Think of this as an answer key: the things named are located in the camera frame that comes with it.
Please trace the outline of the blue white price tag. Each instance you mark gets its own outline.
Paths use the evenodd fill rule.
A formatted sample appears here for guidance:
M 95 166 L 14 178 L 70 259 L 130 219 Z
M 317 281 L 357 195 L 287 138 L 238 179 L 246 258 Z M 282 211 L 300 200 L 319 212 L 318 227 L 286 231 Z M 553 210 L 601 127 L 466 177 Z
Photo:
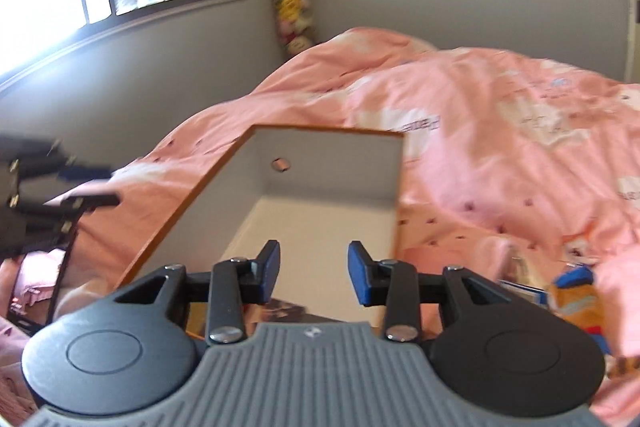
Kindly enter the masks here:
M 507 291 L 511 291 L 511 293 L 518 295 L 518 297 L 527 300 L 529 303 L 533 303 L 533 305 L 544 309 L 548 308 L 548 296 L 543 289 L 506 280 L 500 280 L 499 284 Z

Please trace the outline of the gold yellow small box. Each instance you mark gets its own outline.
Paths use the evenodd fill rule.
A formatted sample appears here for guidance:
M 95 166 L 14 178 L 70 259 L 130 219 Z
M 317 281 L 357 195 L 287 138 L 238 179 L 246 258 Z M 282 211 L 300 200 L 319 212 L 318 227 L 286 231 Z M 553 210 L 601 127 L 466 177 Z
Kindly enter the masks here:
M 205 339 L 207 308 L 207 303 L 190 303 L 186 318 L 186 333 L 189 336 L 199 340 Z

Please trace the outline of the orange white cardboard box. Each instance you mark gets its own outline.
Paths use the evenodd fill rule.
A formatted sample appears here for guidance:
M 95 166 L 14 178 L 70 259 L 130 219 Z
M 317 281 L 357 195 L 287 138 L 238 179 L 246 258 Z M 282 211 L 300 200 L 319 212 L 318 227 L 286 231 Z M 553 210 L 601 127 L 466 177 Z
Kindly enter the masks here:
M 224 152 L 171 211 L 119 283 L 164 265 L 205 272 L 254 258 L 275 239 L 281 264 L 273 296 L 307 312 L 378 326 L 382 311 L 358 303 L 347 248 L 396 255 L 405 138 L 399 132 L 258 124 Z

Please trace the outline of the pink cloud print duvet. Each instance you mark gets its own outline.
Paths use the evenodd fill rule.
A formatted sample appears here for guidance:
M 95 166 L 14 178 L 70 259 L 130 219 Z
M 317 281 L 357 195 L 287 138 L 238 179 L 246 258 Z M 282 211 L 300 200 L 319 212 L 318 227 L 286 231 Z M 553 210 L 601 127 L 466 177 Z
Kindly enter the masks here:
M 604 335 L 639 351 L 639 88 L 509 51 L 438 50 L 355 28 L 293 58 L 251 94 L 202 110 L 119 170 L 122 205 L 87 218 L 62 310 L 112 289 L 205 173 L 253 124 L 406 137 L 401 258 L 496 279 L 513 256 L 549 283 L 596 268 Z

